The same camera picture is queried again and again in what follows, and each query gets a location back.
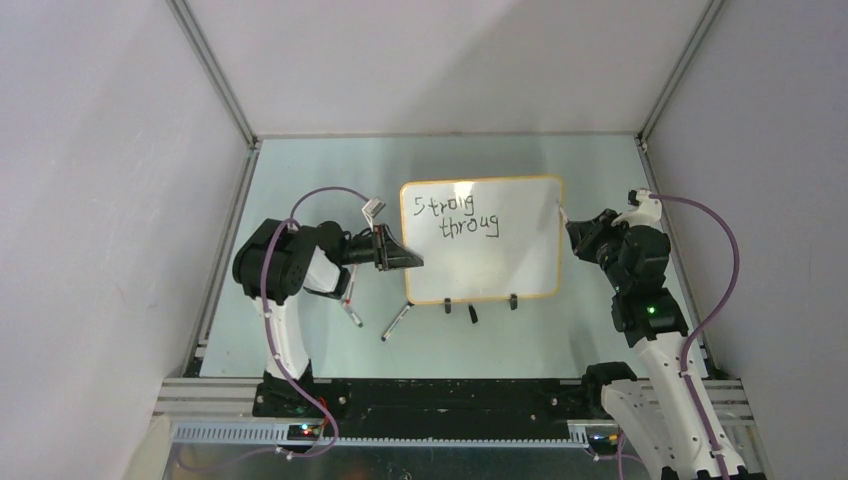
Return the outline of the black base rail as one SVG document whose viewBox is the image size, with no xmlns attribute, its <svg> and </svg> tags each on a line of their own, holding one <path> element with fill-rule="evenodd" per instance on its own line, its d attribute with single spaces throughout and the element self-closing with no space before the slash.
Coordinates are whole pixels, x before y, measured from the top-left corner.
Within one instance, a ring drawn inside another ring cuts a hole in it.
<svg viewBox="0 0 848 480">
<path fill-rule="evenodd" d="M 564 440 L 577 420 L 607 420 L 600 388 L 557 379 L 304 379 L 312 405 L 284 380 L 265 376 L 252 414 L 323 418 L 343 438 L 399 440 Z"/>
</svg>

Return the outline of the right aluminium frame post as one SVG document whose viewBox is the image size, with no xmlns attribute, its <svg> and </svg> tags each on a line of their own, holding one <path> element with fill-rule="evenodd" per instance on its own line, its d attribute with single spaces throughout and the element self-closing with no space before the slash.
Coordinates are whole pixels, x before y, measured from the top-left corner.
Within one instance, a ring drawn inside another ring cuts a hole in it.
<svg viewBox="0 0 848 480">
<path fill-rule="evenodd" d="M 714 24 L 726 5 L 725 0 L 709 0 L 699 16 L 696 25 L 685 42 L 683 50 L 675 61 L 672 70 L 663 84 L 660 93 L 650 108 L 637 138 L 639 144 L 647 144 L 655 131 L 663 113 L 671 103 L 676 91 L 683 82 L 696 55 L 700 52 Z"/>
</svg>

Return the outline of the left aluminium frame post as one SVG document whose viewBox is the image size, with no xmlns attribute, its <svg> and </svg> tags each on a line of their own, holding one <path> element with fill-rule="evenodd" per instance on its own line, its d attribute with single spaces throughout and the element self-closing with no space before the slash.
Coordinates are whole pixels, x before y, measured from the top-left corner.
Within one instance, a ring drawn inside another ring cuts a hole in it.
<svg viewBox="0 0 848 480">
<path fill-rule="evenodd" d="M 218 61 L 190 3 L 186 0 L 167 0 L 166 4 L 171 9 L 177 24 L 183 31 L 190 48 L 197 57 L 201 68 L 240 137 L 248 149 L 254 149 L 259 142 L 257 134 L 250 125 L 235 90 Z"/>
</svg>

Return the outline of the red capped marker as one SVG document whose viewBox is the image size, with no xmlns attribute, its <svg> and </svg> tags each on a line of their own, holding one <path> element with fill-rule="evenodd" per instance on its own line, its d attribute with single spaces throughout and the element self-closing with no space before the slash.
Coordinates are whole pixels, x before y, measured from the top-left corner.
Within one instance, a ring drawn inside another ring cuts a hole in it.
<svg viewBox="0 0 848 480">
<path fill-rule="evenodd" d="M 353 266 L 351 266 L 348 269 L 348 271 L 349 271 L 350 276 L 349 276 L 348 284 L 347 284 L 347 287 L 346 287 L 346 290 L 345 290 L 345 293 L 344 293 L 344 296 L 343 296 L 343 302 L 347 303 L 347 304 L 349 304 L 351 302 L 351 299 L 352 299 L 352 296 L 353 296 L 353 289 L 354 289 L 355 279 L 356 279 L 356 275 L 357 275 L 357 271 L 358 271 L 358 265 L 354 264 Z"/>
</svg>

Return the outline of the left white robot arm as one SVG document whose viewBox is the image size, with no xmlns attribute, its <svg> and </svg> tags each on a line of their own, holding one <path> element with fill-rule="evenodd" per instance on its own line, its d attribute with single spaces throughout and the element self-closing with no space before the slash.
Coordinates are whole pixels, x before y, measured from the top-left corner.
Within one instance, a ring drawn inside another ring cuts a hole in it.
<svg viewBox="0 0 848 480">
<path fill-rule="evenodd" d="M 284 380 L 277 402 L 292 416 L 304 416 L 316 403 L 315 388 L 301 380 L 309 372 L 298 318 L 302 293 L 341 300 L 354 266 L 381 272 L 419 268 L 421 255 L 394 238 L 386 224 L 354 234 L 335 221 L 301 226 L 292 219 L 266 219 L 237 251 L 234 281 L 263 318 L 268 343 L 266 373 Z"/>
</svg>

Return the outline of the aluminium frame post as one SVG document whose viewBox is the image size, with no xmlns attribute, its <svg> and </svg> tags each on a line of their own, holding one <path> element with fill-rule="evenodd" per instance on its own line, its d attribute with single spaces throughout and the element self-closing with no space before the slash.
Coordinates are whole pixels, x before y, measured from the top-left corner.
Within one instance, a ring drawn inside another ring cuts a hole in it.
<svg viewBox="0 0 848 480">
<path fill-rule="evenodd" d="M 726 5 L 725 0 L 709 0 L 699 16 L 696 25 L 685 42 L 683 50 L 675 61 L 672 70 L 663 84 L 660 93 L 650 108 L 637 138 L 639 144 L 647 144 L 655 131 L 663 113 L 671 103 L 676 91 L 683 82 L 696 55 L 700 52 L 714 24 Z"/>
<path fill-rule="evenodd" d="M 248 149 L 254 149 L 259 142 L 257 134 L 250 125 L 235 90 L 218 61 L 190 3 L 186 0 L 167 0 L 166 4 L 171 9 L 177 24 L 183 31 L 190 48 L 197 57 L 201 68 L 240 137 Z"/>
</svg>

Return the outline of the yellow framed whiteboard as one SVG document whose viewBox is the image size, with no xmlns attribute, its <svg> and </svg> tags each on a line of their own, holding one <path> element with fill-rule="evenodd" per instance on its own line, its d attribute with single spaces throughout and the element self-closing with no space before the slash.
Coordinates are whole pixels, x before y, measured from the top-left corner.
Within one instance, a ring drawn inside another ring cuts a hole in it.
<svg viewBox="0 0 848 480">
<path fill-rule="evenodd" d="M 561 285 L 565 184 L 556 175 L 409 182 L 399 191 L 416 305 L 545 298 Z"/>
</svg>

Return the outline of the blue capped marker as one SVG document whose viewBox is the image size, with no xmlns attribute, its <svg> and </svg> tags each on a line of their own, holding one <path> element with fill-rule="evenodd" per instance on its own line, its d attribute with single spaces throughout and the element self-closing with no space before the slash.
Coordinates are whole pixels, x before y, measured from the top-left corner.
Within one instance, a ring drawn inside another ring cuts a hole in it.
<svg viewBox="0 0 848 480">
<path fill-rule="evenodd" d="M 404 317 L 408 314 L 408 312 L 409 312 L 409 311 L 410 311 L 413 307 L 414 307 L 414 304 L 413 304 L 413 303 L 411 303 L 411 302 L 407 302 L 407 303 L 406 303 L 406 304 L 405 304 L 405 305 L 404 305 L 404 306 L 403 306 L 403 307 L 402 307 L 402 308 L 398 311 L 398 313 L 397 313 L 397 314 L 395 315 L 395 317 L 391 320 L 391 322 L 389 323 L 389 325 L 387 326 L 387 328 L 384 330 L 383 334 L 381 335 L 381 341 L 382 341 L 382 342 L 386 342 L 386 341 L 390 338 L 390 336 L 392 335 L 393 331 L 397 328 L 398 324 L 401 322 L 401 320 L 402 320 L 402 319 L 403 319 L 403 318 L 404 318 Z"/>
</svg>

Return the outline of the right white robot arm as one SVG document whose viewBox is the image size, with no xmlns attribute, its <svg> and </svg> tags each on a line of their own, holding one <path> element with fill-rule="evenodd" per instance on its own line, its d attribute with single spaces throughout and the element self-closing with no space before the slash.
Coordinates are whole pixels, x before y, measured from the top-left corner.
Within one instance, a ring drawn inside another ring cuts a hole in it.
<svg viewBox="0 0 848 480">
<path fill-rule="evenodd" d="M 611 416 L 654 479 L 763 478 L 733 446 L 694 369 L 688 325 L 664 285 L 668 236 L 613 210 L 564 228 L 574 255 L 598 265 L 613 287 L 614 327 L 646 369 L 658 403 L 646 403 L 627 365 L 598 364 L 584 376 L 594 381 L 581 392 L 585 411 Z"/>
</svg>

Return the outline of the green capped marker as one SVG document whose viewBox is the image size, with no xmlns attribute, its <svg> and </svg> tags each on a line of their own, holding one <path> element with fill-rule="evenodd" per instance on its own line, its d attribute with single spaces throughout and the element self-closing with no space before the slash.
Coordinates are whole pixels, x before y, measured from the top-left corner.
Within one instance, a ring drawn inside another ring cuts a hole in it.
<svg viewBox="0 0 848 480">
<path fill-rule="evenodd" d="M 343 300 L 341 302 L 341 306 L 342 306 L 344 312 L 348 315 L 348 317 L 351 319 L 351 321 L 354 323 L 355 326 L 357 326 L 358 328 L 362 328 L 364 326 L 360 316 L 352 308 L 351 302 L 349 300 Z"/>
</svg>

